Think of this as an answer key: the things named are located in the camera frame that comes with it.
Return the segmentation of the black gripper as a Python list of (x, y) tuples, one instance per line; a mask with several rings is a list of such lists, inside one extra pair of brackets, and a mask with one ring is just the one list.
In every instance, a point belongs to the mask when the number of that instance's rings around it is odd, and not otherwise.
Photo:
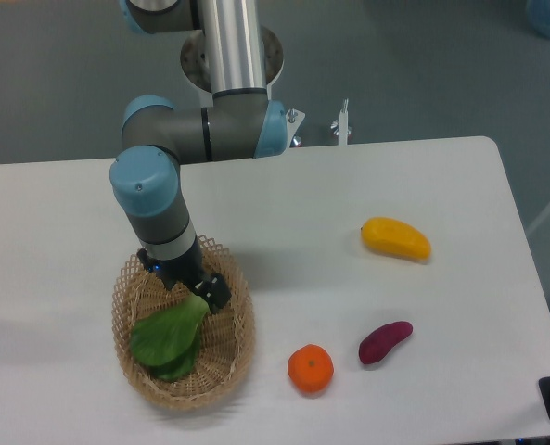
[(178, 283), (183, 284), (208, 304), (211, 314), (222, 310), (232, 297), (224, 277), (220, 273), (213, 273), (210, 277), (203, 268), (202, 251), (197, 240), (183, 255), (171, 260), (155, 259), (144, 248), (137, 250), (136, 257), (143, 268), (155, 274), (168, 291)]

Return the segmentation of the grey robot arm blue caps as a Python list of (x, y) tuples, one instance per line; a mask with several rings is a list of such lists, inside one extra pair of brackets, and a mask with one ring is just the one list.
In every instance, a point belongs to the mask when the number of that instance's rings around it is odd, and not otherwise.
[(220, 274), (203, 267), (180, 169), (277, 156), (290, 145), (285, 108), (268, 95), (258, 8), (253, 1), (123, 1), (120, 8), (139, 32), (194, 30), (205, 39), (211, 105), (178, 110), (157, 95), (131, 101), (109, 179), (140, 241), (143, 266), (166, 288), (182, 284), (217, 312), (231, 293)]

